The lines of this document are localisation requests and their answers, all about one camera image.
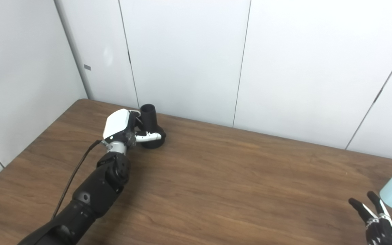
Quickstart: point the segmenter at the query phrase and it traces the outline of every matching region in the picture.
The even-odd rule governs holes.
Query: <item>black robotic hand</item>
[[[360,201],[354,198],[349,199],[350,205],[358,211],[365,223],[367,243],[369,245],[392,245],[392,220],[384,203],[373,191],[369,191],[367,196],[375,205],[377,215]]]

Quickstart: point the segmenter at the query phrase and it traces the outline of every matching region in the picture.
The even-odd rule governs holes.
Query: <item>wire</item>
[[[51,220],[53,220],[55,218],[55,216],[57,215],[57,212],[59,212],[61,203],[63,202],[63,199],[67,193],[67,190],[69,189],[70,183],[72,183],[72,180],[75,177],[75,174],[77,173],[78,169],[81,167],[81,164],[84,162],[84,159],[87,157],[87,155],[89,154],[89,152],[95,147],[97,146],[101,141],[100,140],[96,140],[91,146],[89,146],[89,148],[87,149],[87,151],[84,153],[83,157],[81,158],[80,162],[78,163],[78,165],[75,167],[75,169],[73,170],[72,175],[69,178],[69,181],[66,184],[66,187],[64,188],[63,193],[61,194],[60,200],[59,200],[59,204],[57,204],[57,207],[55,208],[54,213],[52,214]]]

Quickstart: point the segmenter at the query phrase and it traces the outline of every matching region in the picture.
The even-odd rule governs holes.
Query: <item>robotic arm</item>
[[[121,109],[107,118],[102,143],[107,153],[98,161],[95,171],[76,189],[70,203],[50,222],[24,238],[18,245],[74,245],[96,219],[105,215],[129,180],[126,152],[140,142],[155,149],[166,134],[157,124],[152,104],[139,111]]]

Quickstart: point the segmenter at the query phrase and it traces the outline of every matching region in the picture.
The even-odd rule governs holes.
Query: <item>robotic hand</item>
[[[392,219],[384,203],[373,191],[369,191],[367,196],[375,205],[378,215],[354,198],[350,198],[349,203],[365,223],[368,245],[392,245]]]
[[[107,118],[104,139],[89,147],[76,170],[89,151],[98,143],[107,147],[107,153],[98,161],[95,171],[75,190],[70,203],[50,222],[24,238],[18,245],[74,245],[97,218],[113,205],[129,180],[129,160],[126,152],[137,142],[148,149],[155,149],[165,141],[166,134],[157,124],[157,113],[152,104],[145,104],[139,111],[121,109]]]

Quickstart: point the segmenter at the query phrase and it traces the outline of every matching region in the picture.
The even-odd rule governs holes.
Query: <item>wood grain tabletop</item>
[[[0,173],[0,245],[49,221],[121,108],[78,100]],[[129,183],[79,244],[366,245],[347,199],[372,207],[366,193],[392,176],[391,159],[162,114],[158,122],[165,144],[128,150]],[[92,150],[64,206],[104,153]]]

